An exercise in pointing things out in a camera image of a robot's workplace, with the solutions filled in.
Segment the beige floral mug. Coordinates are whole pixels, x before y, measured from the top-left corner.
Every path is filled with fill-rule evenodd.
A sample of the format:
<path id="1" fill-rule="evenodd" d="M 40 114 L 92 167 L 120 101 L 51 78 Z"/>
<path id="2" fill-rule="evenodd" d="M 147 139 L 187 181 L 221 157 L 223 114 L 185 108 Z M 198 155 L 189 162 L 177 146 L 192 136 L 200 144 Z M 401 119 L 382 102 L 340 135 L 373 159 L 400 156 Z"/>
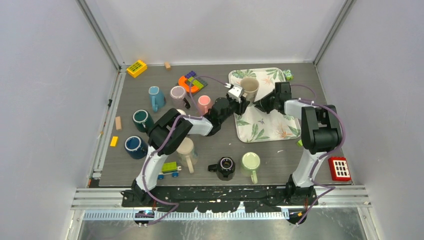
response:
<path id="1" fill-rule="evenodd" d="M 242 96 L 253 103 L 259 90 L 259 81 L 254 77 L 244 77 L 240 81 L 240 86 L 243 88 Z"/>

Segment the light green mug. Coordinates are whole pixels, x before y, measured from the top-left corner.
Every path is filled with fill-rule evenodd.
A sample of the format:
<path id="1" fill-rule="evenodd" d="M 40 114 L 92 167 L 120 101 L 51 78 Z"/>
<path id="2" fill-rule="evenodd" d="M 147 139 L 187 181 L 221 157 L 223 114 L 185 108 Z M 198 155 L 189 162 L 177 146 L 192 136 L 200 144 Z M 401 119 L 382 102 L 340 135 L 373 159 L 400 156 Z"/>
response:
<path id="1" fill-rule="evenodd" d="M 254 152 L 247 152 L 241 158 L 241 173 L 245 177 L 250 177 L 253 184 L 258 183 L 257 171 L 260 167 L 260 157 Z"/>

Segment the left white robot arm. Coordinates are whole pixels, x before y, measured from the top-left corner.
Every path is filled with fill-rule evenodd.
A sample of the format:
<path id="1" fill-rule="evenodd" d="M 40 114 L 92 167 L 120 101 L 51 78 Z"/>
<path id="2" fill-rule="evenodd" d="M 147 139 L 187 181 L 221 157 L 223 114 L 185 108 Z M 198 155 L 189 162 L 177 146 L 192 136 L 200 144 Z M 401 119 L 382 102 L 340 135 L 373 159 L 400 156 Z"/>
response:
<path id="1" fill-rule="evenodd" d="M 147 131 L 149 139 L 146 159 L 139 175 L 131 184 L 135 202 L 141 207 L 148 207 L 153 202 L 151 190 L 157 186 L 162 166 L 185 137 L 215 135 L 229 117 L 243 115 L 250 103 L 243 96 L 236 100 L 227 94 L 226 97 L 217 98 L 211 109 L 200 117 L 180 114 L 175 108 L 168 110 Z"/>

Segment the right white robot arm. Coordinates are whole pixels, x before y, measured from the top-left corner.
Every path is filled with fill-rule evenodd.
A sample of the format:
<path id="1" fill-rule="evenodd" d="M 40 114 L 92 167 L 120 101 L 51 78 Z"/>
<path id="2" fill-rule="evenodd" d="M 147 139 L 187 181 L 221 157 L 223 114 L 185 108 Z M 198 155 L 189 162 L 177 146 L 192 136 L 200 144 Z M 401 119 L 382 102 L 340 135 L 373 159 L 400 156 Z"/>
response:
<path id="1" fill-rule="evenodd" d="M 303 153 L 296 170 L 289 176 L 284 196 L 291 205 L 310 197 L 315 176 L 324 158 L 337 151 L 345 141 L 345 127 L 334 105 L 323 105 L 303 98 L 293 98 L 289 82 L 277 82 L 274 90 L 254 102 L 260 111 L 300 120 Z"/>

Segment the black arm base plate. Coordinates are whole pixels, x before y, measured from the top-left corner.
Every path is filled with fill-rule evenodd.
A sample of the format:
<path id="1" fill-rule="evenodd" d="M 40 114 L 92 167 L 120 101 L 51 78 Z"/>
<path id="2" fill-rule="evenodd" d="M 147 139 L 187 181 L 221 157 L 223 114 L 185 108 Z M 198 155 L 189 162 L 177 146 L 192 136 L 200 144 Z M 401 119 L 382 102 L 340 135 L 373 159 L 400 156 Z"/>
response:
<path id="1" fill-rule="evenodd" d="M 317 197 L 312 187 L 288 196 L 285 186 L 278 185 L 222 185 L 222 186 L 157 186 L 153 196 L 143 193 L 137 197 L 133 190 L 123 190 L 123 207 L 147 207 L 168 212 L 178 204 L 177 213 L 235 212 L 244 207 L 248 213 L 279 212 L 282 207 L 294 206 L 306 210 Z"/>

